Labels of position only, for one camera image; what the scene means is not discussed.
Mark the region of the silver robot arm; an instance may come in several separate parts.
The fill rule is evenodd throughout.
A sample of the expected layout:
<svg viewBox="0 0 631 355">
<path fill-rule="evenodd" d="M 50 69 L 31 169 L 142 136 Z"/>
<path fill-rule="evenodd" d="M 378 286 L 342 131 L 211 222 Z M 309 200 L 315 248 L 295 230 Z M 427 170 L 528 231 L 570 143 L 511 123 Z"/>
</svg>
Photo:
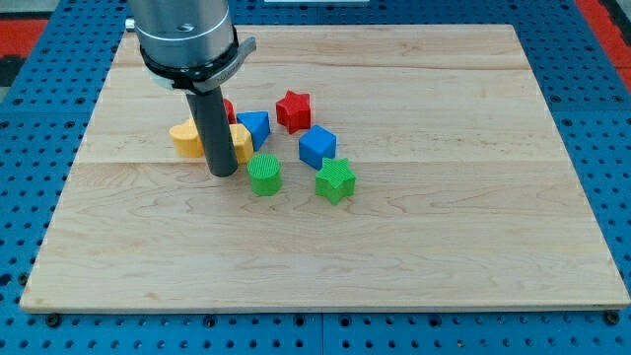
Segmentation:
<svg viewBox="0 0 631 355">
<path fill-rule="evenodd" d="M 227 0 L 129 0 L 142 52 L 166 67 L 198 67 L 236 41 Z"/>
</svg>

